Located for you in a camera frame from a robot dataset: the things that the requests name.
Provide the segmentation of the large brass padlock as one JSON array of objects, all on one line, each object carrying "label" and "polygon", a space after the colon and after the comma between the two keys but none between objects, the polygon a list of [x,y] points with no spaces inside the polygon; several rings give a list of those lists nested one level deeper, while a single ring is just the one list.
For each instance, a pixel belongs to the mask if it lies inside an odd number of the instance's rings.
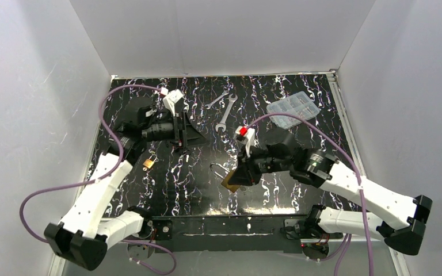
[{"label": "large brass padlock", "polygon": [[[220,167],[222,169],[224,169],[225,174],[222,175],[220,173],[218,173],[214,167]],[[229,190],[232,193],[236,193],[238,189],[240,189],[241,185],[232,185],[229,184],[229,180],[231,179],[231,177],[234,174],[234,170],[228,170],[226,168],[224,168],[223,166],[221,166],[220,164],[217,163],[210,163],[209,164],[209,169],[211,170],[212,173],[214,173],[219,179],[221,179],[221,185],[223,187],[225,187],[227,190]]]}]

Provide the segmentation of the orange black padlock with keys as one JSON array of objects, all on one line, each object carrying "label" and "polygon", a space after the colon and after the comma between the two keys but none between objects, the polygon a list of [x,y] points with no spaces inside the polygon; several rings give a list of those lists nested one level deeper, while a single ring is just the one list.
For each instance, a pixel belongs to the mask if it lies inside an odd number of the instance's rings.
[{"label": "orange black padlock with keys", "polygon": [[182,155],[190,153],[189,147],[183,144],[182,142],[173,143],[172,146],[173,146],[173,152],[175,154]]}]

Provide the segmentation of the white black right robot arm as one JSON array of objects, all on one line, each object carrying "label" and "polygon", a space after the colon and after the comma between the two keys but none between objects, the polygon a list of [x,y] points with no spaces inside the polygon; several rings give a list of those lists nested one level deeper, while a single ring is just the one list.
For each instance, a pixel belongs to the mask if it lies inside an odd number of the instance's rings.
[{"label": "white black right robot arm", "polygon": [[235,138],[242,143],[237,166],[222,182],[231,192],[258,184],[264,174],[287,171],[301,184],[338,194],[362,208],[354,212],[314,205],[306,218],[282,227],[287,238],[326,239],[332,233],[368,235],[402,254],[419,253],[432,207],[429,197],[408,197],[378,185],[356,174],[334,155],[301,147],[289,131],[275,132],[264,148],[254,145],[251,128],[239,127]]}]

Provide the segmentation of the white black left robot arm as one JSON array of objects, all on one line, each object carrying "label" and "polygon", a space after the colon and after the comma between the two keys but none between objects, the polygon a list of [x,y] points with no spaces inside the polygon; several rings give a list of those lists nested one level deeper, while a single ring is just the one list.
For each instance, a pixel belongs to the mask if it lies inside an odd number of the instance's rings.
[{"label": "white black left robot arm", "polygon": [[144,233],[151,220],[145,209],[129,207],[105,223],[102,215],[149,142],[167,141],[180,151],[205,144],[205,137],[181,110],[183,100],[178,90],[163,97],[162,109],[148,97],[130,100],[113,128],[109,147],[98,160],[92,183],[85,186],[65,216],[57,224],[48,224],[44,231],[57,256],[92,271],[112,246]]}]

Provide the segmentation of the large silver wrench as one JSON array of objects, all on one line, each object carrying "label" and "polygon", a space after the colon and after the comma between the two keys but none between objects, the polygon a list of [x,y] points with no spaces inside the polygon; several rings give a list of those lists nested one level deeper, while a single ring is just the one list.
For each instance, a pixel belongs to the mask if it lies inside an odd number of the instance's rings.
[{"label": "large silver wrench", "polygon": [[215,125],[215,131],[216,132],[224,132],[226,130],[226,121],[227,118],[232,110],[232,107],[234,103],[237,101],[238,96],[236,94],[231,94],[228,98],[228,105],[226,107],[226,110],[224,111],[223,117],[219,123]]}]

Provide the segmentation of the small brass padlock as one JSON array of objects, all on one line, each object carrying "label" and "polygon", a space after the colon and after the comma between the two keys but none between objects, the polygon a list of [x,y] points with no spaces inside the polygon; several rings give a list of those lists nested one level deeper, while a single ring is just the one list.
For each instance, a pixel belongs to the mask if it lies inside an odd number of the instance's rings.
[{"label": "small brass padlock", "polygon": [[143,162],[143,171],[148,171],[152,168],[152,166],[157,161],[158,157],[155,154],[152,154]]}]

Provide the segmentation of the small silver wrench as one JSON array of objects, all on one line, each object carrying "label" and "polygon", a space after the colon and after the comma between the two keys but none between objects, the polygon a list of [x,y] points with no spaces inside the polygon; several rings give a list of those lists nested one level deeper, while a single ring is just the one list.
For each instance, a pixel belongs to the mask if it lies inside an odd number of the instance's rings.
[{"label": "small silver wrench", "polygon": [[228,95],[228,94],[229,94],[228,91],[224,91],[224,92],[222,92],[221,95],[219,95],[218,97],[216,97],[212,102],[206,104],[204,107],[205,107],[206,109],[210,109],[210,108],[212,108],[212,106],[213,106],[214,104],[216,104],[218,101],[220,101],[224,96],[226,96],[226,95]]}]

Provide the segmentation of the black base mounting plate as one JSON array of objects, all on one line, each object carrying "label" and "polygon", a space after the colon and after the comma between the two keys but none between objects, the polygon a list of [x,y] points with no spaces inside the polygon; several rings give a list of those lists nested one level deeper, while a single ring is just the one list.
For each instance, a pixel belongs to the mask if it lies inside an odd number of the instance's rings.
[{"label": "black base mounting plate", "polygon": [[187,251],[282,251],[301,253],[302,243],[326,239],[304,227],[303,214],[231,216],[154,216],[147,220],[146,237],[172,252]]}]

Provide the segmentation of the clear plastic screw box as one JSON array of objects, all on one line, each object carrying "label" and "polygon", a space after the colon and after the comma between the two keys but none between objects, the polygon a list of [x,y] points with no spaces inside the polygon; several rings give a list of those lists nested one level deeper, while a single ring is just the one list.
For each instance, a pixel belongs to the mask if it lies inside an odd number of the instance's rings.
[{"label": "clear plastic screw box", "polygon": [[[270,114],[289,113],[307,121],[315,118],[319,114],[320,109],[304,91],[300,91],[270,103],[266,107],[266,112]],[[275,123],[276,126],[283,129],[290,129],[300,124],[299,120],[287,116],[272,116],[270,120]]]}]

